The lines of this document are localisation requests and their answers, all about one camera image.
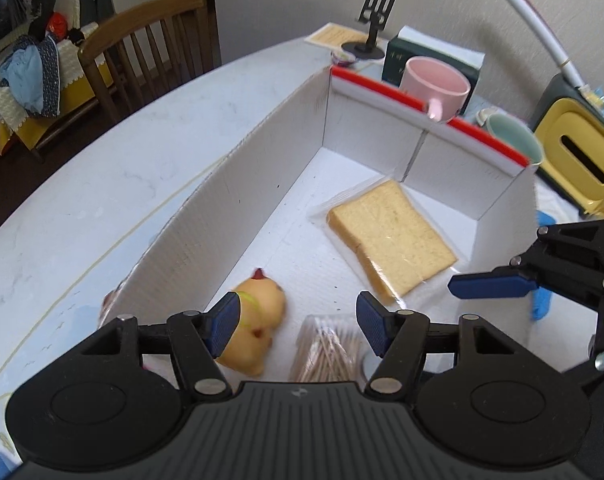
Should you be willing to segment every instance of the blue cloth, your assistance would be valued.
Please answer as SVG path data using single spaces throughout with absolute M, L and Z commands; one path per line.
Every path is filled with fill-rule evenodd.
M 539 226 L 556 224 L 556 219 L 552 216 L 541 211 L 537 211 L 537 213 Z M 533 291 L 533 311 L 531 312 L 533 320 L 540 320 L 548 314 L 552 296 L 553 293 L 546 288 L 538 288 L 538 290 Z
M 16 50 L 0 66 L 0 81 L 8 82 L 10 93 L 25 110 L 42 113 L 44 109 L 44 68 L 35 45 Z

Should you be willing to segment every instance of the yellow blanket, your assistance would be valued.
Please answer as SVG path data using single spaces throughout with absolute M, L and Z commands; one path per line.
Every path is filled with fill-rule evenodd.
M 106 86 L 113 84 L 113 78 L 108 70 L 108 65 L 105 63 L 99 67 Z M 85 76 L 80 77 L 77 81 L 69 84 L 60 92 L 60 110 L 61 115 L 50 119 L 34 119 L 27 118 L 26 121 L 15 132 L 19 139 L 26 145 L 29 150 L 32 150 L 39 142 L 39 139 L 46 133 L 47 129 L 55 122 L 79 108 L 86 102 L 95 97 L 93 89 L 90 87 L 88 79 Z M 11 130 L 4 121 L 0 121 L 0 155 L 3 153 L 6 143 L 12 135 Z

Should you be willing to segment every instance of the chair backrest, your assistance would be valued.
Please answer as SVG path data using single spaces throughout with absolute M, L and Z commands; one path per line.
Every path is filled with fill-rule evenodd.
M 86 38 L 78 53 L 80 64 L 99 103 L 104 107 L 113 123 L 120 121 L 120 113 L 106 88 L 104 79 L 99 73 L 96 59 L 104 54 L 117 91 L 126 102 L 128 112 L 132 113 L 137 106 L 133 105 L 131 96 L 126 92 L 126 86 L 133 89 L 133 95 L 139 102 L 139 107 L 143 107 L 147 102 L 128 57 L 124 39 L 128 37 L 131 40 L 135 57 L 148 88 L 147 94 L 149 93 L 152 96 L 150 100 L 157 99 L 157 97 L 172 89 L 167 76 L 167 68 L 173 73 L 177 85 L 185 82 L 184 76 L 187 80 L 195 77 L 191 45 L 183 21 L 183 17 L 187 18 L 189 14 L 191 16 L 194 14 L 195 17 L 194 23 L 196 23 L 197 28 L 202 71 L 206 73 L 213 69 L 213 50 L 208 28 L 207 0 L 150 0 L 116 14 L 99 25 L 99 28 Z M 168 67 L 165 67 L 162 61 L 153 30 L 150 28 L 153 23 L 157 22 L 162 27 L 162 36 L 169 54 Z M 178 46 L 173 41 L 170 23 L 173 25 Z M 146 31 L 150 52 L 159 75 L 157 79 L 153 79 L 150 74 L 142 47 L 136 36 L 136 32 L 142 29 Z M 182 70 L 181 60 L 186 64 L 185 70 Z M 118 73 L 118 66 L 124 70 L 125 81 Z

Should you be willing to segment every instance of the slice of bread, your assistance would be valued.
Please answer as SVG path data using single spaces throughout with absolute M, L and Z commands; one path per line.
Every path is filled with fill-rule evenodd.
M 457 260 L 394 180 L 334 207 L 326 220 L 355 253 L 384 304 Z

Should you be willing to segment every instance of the mug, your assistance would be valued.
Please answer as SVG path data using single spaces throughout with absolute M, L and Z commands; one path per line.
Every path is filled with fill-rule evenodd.
M 505 114 L 491 114 L 484 122 L 486 130 L 511 148 L 526 156 L 533 166 L 544 160 L 544 149 L 533 132 L 524 123 Z
M 460 70 L 426 56 L 415 56 L 406 62 L 400 90 L 427 105 L 429 118 L 446 122 L 463 107 L 471 84 Z

